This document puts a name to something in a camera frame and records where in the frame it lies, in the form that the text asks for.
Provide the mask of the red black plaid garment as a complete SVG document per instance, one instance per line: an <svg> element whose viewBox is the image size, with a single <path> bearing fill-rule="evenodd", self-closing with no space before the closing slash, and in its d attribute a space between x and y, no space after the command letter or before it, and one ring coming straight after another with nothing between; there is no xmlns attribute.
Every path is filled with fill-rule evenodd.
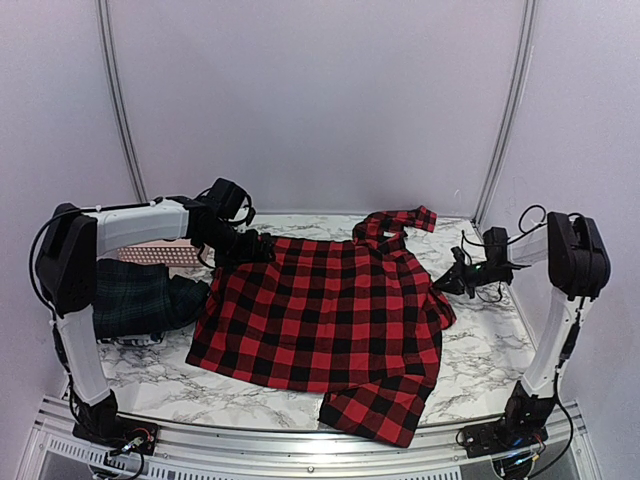
<svg viewBox="0 0 640 480"><path fill-rule="evenodd" d="M376 212L348 241L278 237L273 261L218 269L187 363L318 393L322 424L409 446L456 320L405 243L436 221L422 206Z"/></svg>

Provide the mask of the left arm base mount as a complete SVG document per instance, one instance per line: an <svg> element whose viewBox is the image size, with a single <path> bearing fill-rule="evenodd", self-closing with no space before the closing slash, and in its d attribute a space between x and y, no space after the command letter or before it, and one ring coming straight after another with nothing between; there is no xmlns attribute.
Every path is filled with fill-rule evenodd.
<svg viewBox="0 0 640 480"><path fill-rule="evenodd" d="M116 455L128 452L152 455L159 426L156 423L122 417L113 391L95 405L89 405L71 391L69 408L75 424L74 437L109 447Z"/></svg>

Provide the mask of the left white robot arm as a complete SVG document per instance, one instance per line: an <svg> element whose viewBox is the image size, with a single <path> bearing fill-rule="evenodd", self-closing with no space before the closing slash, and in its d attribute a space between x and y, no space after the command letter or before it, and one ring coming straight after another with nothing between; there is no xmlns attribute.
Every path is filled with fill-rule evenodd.
<svg viewBox="0 0 640 480"><path fill-rule="evenodd" d="M211 205L183 196L147 203L77 207L58 205L30 250L30 279L54 316L73 391L94 407L110 397L96 347L93 303L99 257L120 248L159 240L189 239L233 264L273 259L270 236L239 232Z"/></svg>

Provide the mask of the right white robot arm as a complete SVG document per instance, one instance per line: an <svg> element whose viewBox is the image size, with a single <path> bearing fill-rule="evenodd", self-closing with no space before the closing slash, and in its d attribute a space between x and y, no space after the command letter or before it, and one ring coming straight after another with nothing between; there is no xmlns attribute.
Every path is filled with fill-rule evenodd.
<svg viewBox="0 0 640 480"><path fill-rule="evenodd" d="M453 265L435 287L453 295L476 296L489 284L509 285L514 274L544 261L552 287L546 326L532 363L505 407L495 438L515 448L534 431L535 415L559 404L559 387L592 304L607 285L611 263L595 221L578 212L542 213L540 222L511 236L492 227L482 240L466 237L452 249Z"/></svg>

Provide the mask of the dark green plaid garment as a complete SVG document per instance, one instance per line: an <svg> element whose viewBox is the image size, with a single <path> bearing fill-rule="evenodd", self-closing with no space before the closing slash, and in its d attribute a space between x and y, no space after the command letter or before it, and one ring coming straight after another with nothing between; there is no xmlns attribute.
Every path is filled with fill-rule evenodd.
<svg viewBox="0 0 640 480"><path fill-rule="evenodd" d="M154 335L197 320L210 287L163 264L140 265L114 259L97 262L93 325L98 340Z"/></svg>

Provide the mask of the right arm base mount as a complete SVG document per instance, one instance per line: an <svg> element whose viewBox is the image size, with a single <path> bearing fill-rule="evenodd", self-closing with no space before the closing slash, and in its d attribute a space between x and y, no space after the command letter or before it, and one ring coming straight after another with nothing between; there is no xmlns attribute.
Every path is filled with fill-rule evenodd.
<svg viewBox="0 0 640 480"><path fill-rule="evenodd" d="M546 422L555 405L553 397L529 395L517 383L499 419L463 427L457 442L469 458L541 444L548 439Z"/></svg>

